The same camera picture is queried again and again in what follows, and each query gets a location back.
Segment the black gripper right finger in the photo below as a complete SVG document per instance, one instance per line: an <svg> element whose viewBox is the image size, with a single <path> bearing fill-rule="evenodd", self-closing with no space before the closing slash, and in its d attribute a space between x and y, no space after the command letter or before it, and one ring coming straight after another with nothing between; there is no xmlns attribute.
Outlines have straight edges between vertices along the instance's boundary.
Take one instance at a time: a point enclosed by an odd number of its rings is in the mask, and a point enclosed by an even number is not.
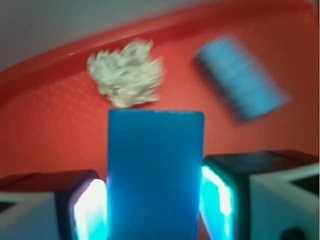
<svg viewBox="0 0 320 240"><path fill-rule="evenodd" d="M200 213L212 240L317 240L319 157L296 150L212 154Z"/></svg>

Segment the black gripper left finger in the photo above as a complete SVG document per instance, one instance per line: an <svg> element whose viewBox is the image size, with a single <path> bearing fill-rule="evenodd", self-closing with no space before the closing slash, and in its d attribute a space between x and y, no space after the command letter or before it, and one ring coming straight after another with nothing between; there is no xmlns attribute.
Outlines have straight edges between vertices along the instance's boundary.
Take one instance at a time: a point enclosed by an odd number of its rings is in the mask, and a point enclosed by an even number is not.
<svg viewBox="0 0 320 240"><path fill-rule="evenodd" d="M0 238L106 240L106 183L93 169L2 178Z"/></svg>

